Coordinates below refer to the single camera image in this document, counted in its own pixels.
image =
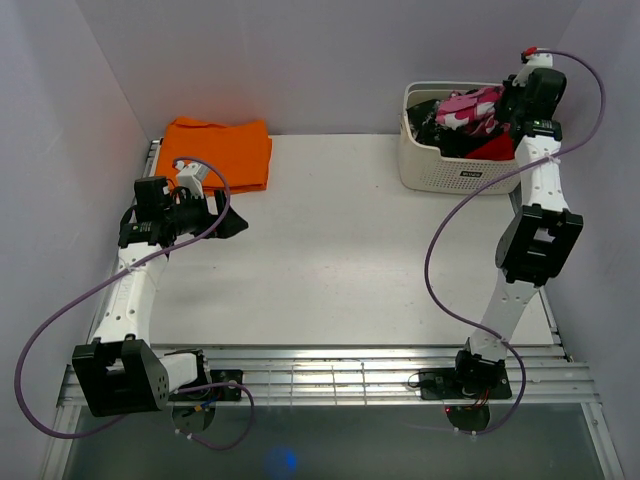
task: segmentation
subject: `light purple wall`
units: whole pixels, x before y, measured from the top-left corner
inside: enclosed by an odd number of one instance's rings
[[[565,196],[585,229],[548,293],[568,350],[591,365],[626,477],[640,478],[640,4],[585,0],[559,48],[593,63],[609,103],[596,139],[563,159]],[[569,73],[569,144],[592,125],[597,89],[579,67],[557,66]]]
[[[13,396],[20,347],[113,261],[118,219],[148,145],[73,0],[0,2],[0,477],[35,479],[47,438]],[[43,335],[27,400],[51,424],[95,299]]]
[[[147,135],[177,115],[396,133],[418,80],[500,81],[581,0],[77,0]]]

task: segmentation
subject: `white basket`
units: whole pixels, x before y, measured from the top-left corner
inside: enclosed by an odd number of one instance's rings
[[[417,82],[407,87],[402,105],[398,146],[400,179],[406,187],[429,192],[466,194],[497,176],[517,168],[515,160],[467,160],[443,157],[438,147],[421,145],[411,135],[407,108],[427,100],[445,99],[453,90],[466,91],[488,85],[495,84]],[[518,186],[518,183],[520,183],[520,176],[514,175],[482,193],[488,195],[509,193]]]

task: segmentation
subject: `white tabletop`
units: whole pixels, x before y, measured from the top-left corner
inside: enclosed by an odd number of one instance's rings
[[[460,197],[400,182],[393,135],[274,136],[269,187],[232,197],[249,229],[171,254],[154,344],[457,345],[471,328],[443,314],[423,279],[427,245]],[[495,285],[507,196],[471,202],[433,260],[436,292],[480,320]],[[539,298],[514,344],[552,343]]]

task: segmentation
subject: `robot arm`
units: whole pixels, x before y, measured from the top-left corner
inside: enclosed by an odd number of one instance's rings
[[[136,205],[120,225],[118,269],[129,269],[137,259],[173,245],[179,235],[196,236],[213,224],[218,217],[209,212],[202,190],[207,173],[195,162],[183,166],[173,192],[165,177],[135,182]],[[224,193],[214,197],[221,211]],[[135,221],[130,222],[133,213]],[[229,238],[247,227],[229,209],[207,238]],[[94,416],[161,410],[181,386],[211,383],[201,351],[158,358],[149,346],[153,300],[168,261],[168,255],[155,257],[116,282],[93,339],[74,349],[72,364]]]
[[[522,71],[505,82],[497,112],[509,117],[519,166],[560,151],[560,125],[551,117],[566,86],[564,75],[549,68],[550,54],[523,61]],[[521,188],[522,207],[498,244],[498,280],[481,322],[507,341],[529,301],[560,273],[583,226],[582,217],[571,213],[564,199],[557,162],[523,172]],[[494,389],[506,378],[506,356],[501,340],[476,329],[456,359],[457,378],[470,391]]]

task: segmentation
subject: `folded orange fabric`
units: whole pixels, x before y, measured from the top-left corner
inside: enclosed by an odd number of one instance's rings
[[[177,157],[197,157],[217,167],[225,176],[232,193],[265,190],[269,178],[271,139],[263,120],[227,127],[192,118],[178,117],[167,127],[162,141],[156,175],[176,183]],[[215,174],[207,175],[205,193],[220,189],[222,182]]]

